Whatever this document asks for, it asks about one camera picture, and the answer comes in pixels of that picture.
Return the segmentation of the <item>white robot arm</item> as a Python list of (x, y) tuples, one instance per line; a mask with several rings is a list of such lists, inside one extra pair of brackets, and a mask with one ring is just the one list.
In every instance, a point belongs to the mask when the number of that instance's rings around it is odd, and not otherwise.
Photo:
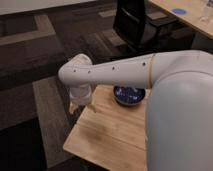
[(78, 105), (89, 102), (93, 85), (149, 89), (148, 171), (213, 171), (212, 54), (159, 52), (102, 64), (78, 54), (58, 76)]

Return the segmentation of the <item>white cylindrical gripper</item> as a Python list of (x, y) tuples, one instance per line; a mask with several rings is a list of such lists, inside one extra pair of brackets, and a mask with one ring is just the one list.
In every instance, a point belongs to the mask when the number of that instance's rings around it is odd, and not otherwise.
[[(70, 103), (69, 113), (73, 114), (76, 109), (76, 105), (85, 106), (91, 102), (91, 87), (89, 85), (71, 87), (69, 89), (69, 97), (74, 103)], [(90, 108), (94, 113), (97, 112), (96, 107), (93, 104), (89, 104), (88, 108)]]

